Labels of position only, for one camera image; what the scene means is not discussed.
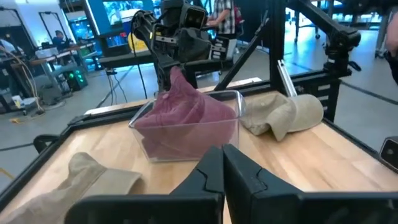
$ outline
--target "gray floor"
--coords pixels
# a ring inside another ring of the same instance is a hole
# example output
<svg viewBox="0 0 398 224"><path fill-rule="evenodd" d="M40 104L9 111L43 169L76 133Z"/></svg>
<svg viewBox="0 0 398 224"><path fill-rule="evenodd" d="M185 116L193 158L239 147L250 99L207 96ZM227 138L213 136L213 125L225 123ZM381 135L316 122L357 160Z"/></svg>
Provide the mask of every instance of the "gray floor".
<svg viewBox="0 0 398 224"><path fill-rule="evenodd" d="M326 60L322 48L325 36L322 35L320 40L315 40L314 36L312 28L301 29L298 44L295 45L293 43L294 30L287 32L285 61L290 74L322 68ZM387 62L374 59L376 38L377 32L362 32L361 45L351 53L351 59L359 63L363 71L354 72L343 81L359 89L370 91L376 96L398 100L398 87L392 80ZM143 65L141 70L147 94L153 97L154 92L157 91L154 69L152 65ZM136 67L119 68L118 72L116 77L121 82L127 100L144 99L144 89ZM269 79L269 57L264 52L255 51L234 80L252 77ZM217 73L202 76L198 79L198 85L199 87L215 85L219 79L220 76ZM18 117L19 114L0 115L0 167L8 170L12 175L18 175L37 156L36 151L32 146L8 151L1 149L30 143L39 134L58 134L66 128L73 117L98 106L109 93L108 79L103 72L97 72L91 73L88 81L89 85L67 99L64 107L48 111L43 117L24 124L12 124L9 119ZM118 97L117 102L124 103L120 88L116 88L115 91ZM102 106L110 105L111 101L109 96ZM393 117L397 113L398 106L342 85L335 123L378 150L386 136L398 133L398 119ZM0 175L0 190L9 182L7 177Z"/></svg>

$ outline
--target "beige cloth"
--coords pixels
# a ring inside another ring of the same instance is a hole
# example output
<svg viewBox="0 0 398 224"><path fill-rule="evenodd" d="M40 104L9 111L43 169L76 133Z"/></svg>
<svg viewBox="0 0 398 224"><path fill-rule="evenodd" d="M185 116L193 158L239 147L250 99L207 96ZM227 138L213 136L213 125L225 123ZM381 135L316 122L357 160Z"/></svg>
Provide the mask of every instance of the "beige cloth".
<svg viewBox="0 0 398 224"><path fill-rule="evenodd" d="M13 211L2 224L61 224L72 205L93 195L124 195L141 176L137 172L108 169L85 152L69 162L69 175L58 188L33 198Z"/></svg>
<svg viewBox="0 0 398 224"><path fill-rule="evenodd" d="M271 129L276 140L281 141L287 133L312 128L322 118L322 104L312 95L287 98L280 93L269 93L246 100L241 123L256 136Z"/></svg>

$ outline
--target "monitor screen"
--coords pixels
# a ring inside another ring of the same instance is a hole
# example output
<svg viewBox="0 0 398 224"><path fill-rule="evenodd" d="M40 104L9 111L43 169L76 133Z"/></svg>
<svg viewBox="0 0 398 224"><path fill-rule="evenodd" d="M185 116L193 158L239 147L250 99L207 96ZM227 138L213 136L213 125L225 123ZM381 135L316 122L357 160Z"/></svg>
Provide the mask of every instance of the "monitor screen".
<svg viewBox="0 0 398 224"><path fill-rule="evenodd" d="M125 17L133 16L136 12L134 9L144 9L144 3L140 0L106 1L103 4L111 26L121 24Z"/></svg>

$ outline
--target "maroon towel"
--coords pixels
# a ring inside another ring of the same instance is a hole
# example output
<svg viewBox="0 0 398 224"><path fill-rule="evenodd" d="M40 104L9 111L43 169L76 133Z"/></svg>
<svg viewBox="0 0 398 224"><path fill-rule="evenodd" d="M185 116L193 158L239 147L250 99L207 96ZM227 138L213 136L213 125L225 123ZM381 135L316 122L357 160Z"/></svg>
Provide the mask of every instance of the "maroon towel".
<svg viewBox="0 0 398 224"><path fill-rule="evenodd" d="M235 111L196 91L178 67L170 79L170 91L161 93L154 108L134 123L148 157L199 159L210 146L229 143L238 125Z"/></svg>

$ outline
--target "transparent container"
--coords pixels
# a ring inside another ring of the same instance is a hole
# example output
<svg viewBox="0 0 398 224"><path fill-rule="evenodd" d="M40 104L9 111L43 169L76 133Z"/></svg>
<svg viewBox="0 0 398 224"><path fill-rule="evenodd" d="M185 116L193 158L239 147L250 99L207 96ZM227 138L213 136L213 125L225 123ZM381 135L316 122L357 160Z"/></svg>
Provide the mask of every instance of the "transparent container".
<svg viewBox="0 0 398 224"><path fill-rule="evenodd" d="M131 119L129 127L148 160L151 162L195 161L200 160L211 146L221 147L224 144L232 144L238 147L239 118L244 114L246 107L244 98L235 90L206 94L229 106L233 111L229 112L234 113L234 118L138 128L135 127L135 123L152 110L156 100L142 106Z"/></svg>

